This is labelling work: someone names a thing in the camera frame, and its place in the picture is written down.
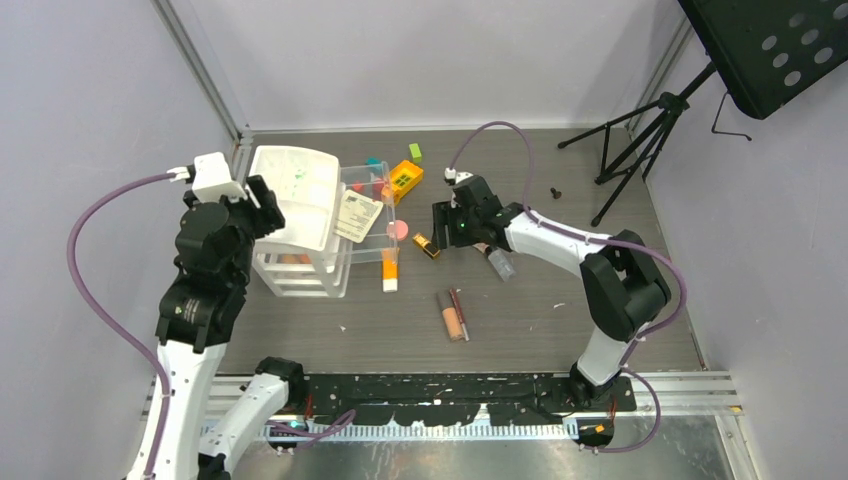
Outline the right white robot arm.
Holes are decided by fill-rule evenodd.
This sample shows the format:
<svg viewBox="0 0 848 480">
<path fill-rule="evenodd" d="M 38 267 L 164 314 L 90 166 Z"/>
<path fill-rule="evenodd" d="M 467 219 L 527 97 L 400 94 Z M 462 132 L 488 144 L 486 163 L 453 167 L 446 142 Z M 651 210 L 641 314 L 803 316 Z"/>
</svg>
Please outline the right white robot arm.
<svg viewBox="0 0 848 480">
<path fill-rule="evenodd" d="M 598 409 L 610 398 L 631 344 L 671 299 L 640 237 L 629 230 L 594 234 L 516 202 L 504 205 L 479 175 L 449 168 L 445 182 L 450 200 L 432 207 L 439 248 L 485 244 L 539 258 L 582 281 L 594 330 L 571 367 L 568 386 L 577 406 Z"/>
</svg>

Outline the clear plastic drawer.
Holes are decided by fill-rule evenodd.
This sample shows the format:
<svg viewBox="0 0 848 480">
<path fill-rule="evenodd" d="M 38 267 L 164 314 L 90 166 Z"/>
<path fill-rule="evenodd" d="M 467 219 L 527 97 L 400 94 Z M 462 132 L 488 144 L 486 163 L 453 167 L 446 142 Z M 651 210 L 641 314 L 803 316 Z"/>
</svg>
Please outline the clear plastic drawer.
<svg viewBox="0 0 848 480">
<path fill-rule="evenodd" d="M 388 164 L 376 161 L 342 167 L 340 174 L 345 190 L 336 233 L 346 242 L 351 264 L 379 263 L 384 253 L 398 247 Z"/>
</svg>

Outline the white plastic drawer organizer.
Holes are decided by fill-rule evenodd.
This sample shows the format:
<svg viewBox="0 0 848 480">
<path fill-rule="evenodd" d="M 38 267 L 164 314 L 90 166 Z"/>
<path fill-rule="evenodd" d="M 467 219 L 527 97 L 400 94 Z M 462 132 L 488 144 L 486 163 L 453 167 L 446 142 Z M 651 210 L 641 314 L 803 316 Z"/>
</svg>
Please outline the white plastic drawer organizer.
<svg viewBox="0 0 848 480">
<path fill-rule="evenodd" d="M 318 150 L 262 145 L 251 175 L 275 193 L 283 228 L 258 240 L 253 268 L 277 297 L 341 298 L 350 270 L 350 242 L 335 233 L 344 191 L 337 157 Z"/>
</svg>

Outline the red makeup pencil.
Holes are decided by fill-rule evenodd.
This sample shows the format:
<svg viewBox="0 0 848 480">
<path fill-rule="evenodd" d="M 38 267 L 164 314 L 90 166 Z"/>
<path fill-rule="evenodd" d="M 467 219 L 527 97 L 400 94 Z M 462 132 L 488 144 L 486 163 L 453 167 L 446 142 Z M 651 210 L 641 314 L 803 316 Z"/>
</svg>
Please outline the red makeup pencil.
<svg viewBox="0 0 848 480">
<path fill-rule="evenodd" d="M 450 294 L 452 303 L 454 305 L 454 309 L 455 309 L 456 314 L 457 314 L 457 318 L 458 318 L 460 328 L 461 328 L 462 333 L 463 333 L 464 340 L 466 342 L 469 342 L 470 336 L 469 336 L 469 332 L 468 332 L 468 329 L 467 329 L 467 323 L 466 323 L 466 320 L 465 320 L 465 316 L 464 316 L 464 313 L 463 313 L 463 310 L 462 310 L 462 307 L 461 307 L 461 303 L 460 303 L 460 300 L 459 300 L 458 290 L 455 289 L 455 288 L 450 288 L 449 294 Z"/>
</svg>

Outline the orange cream tube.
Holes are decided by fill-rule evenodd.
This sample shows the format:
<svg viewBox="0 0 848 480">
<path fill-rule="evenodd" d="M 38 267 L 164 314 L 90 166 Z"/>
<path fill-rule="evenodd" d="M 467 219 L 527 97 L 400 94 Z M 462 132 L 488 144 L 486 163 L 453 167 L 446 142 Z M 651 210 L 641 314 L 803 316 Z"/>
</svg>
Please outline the orange cream tube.
<svg viewBox="0 0 848 480">
<path fill-rule="evenodd" d="M 398 291 L 398 258 L 397 249 L 389 248 L 382 251 L 382 291 L 394 293 Z"/>
</svg>

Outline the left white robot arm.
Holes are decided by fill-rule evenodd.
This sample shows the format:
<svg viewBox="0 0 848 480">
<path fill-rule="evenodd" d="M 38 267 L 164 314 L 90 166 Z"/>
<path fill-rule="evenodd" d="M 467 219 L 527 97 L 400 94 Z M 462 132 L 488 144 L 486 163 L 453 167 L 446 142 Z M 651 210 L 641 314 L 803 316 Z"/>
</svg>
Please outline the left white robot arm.
<svg viewBox="0 0 848 480">
<path fill-rule="evenodd" d="M 298 412 L 308 397 L 301 364 L 267 357 L 246 390 L 208 436 L 209 395 L 246 302 L 257 240 L 284 227 L 276 196 L 259 175 L 235 196 L 208 201 L 187 192 L 174 264 L 178 270 L 159 304 L 155 335 L 165 376 L 149 410 L 130 479 L 229 479 L 261 428 L 277 412 Z"/>
</svg>

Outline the gold black lipstick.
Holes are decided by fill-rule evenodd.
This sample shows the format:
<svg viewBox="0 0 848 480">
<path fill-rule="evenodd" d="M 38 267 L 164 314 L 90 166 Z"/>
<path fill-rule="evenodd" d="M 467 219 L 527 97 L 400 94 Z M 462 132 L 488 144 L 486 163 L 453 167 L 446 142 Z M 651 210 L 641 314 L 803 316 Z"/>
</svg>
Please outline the gold black lipstick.
<svg viewBox="0 0 848 480">
<path fill-rule="evenodd" d="M 441 250 L 421 233 L 416 233 L 412 240 L 413 243 L 430 259 L 436 259 L 441 253 Z"/>
</svg>

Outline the foundation tube grey cap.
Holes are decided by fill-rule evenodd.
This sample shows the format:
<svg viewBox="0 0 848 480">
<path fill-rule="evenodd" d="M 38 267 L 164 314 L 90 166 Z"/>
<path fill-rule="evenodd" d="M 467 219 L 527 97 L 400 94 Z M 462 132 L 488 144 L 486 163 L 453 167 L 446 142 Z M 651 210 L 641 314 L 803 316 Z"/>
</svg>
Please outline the foundation tube grey cap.
<svg viewBox="0 0 848 480">
<path fill-rule="evenodd" d="M 463 341 L 465 339 L 465 333 L 449 291 L 439 291 L 436 294 L 436 300 L 441 311 L 441 316 L 449 339 L 451 341 Z"/>
</svg>

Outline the small pink round puff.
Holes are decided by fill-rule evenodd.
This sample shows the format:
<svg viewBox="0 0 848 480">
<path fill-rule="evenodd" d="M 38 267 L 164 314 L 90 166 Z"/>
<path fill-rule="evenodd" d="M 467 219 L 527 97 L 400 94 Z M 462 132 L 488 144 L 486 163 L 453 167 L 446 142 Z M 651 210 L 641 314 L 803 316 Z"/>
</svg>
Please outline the small pink round puff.
<svg viewBox="0 0 848 480">
<path fill-rule="evenodd" d="M 391 240 L 401 242 L 409 235 L 409 226 L 403 220 L 394 220 L 387 225 L 387 235 Z"/>
</svg>

